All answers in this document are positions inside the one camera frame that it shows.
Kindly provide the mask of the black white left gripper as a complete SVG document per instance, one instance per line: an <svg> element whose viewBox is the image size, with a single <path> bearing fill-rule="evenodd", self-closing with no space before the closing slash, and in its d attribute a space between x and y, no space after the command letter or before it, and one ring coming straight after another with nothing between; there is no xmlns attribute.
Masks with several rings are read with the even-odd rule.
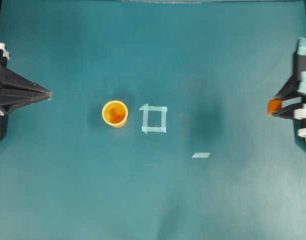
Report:
<svg viewBox="0 0 306 240"><path fill-rule="evenodd" d="M52 96L50 90L6 68L9 59L10 53L6 50L6 45L0 42L0 142L7 135L8 114L27 105L48 100ZM27 91L1 91L2 86Z"/></svg>

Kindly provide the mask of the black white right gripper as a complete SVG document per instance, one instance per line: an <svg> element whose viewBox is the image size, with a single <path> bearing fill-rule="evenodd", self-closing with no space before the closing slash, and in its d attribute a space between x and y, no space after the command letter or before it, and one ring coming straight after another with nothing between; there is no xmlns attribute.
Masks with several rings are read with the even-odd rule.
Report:
<svg viewBox="0 0 306 240"><path fill-rule="evenodd" d="M289 100L301 97L300 103L290 104L279 110L280 118L300 120L301 127L297 131L306 143L306 38L300 37L294 53L294 74L287 80L279 92L272 98Z"/></svg>

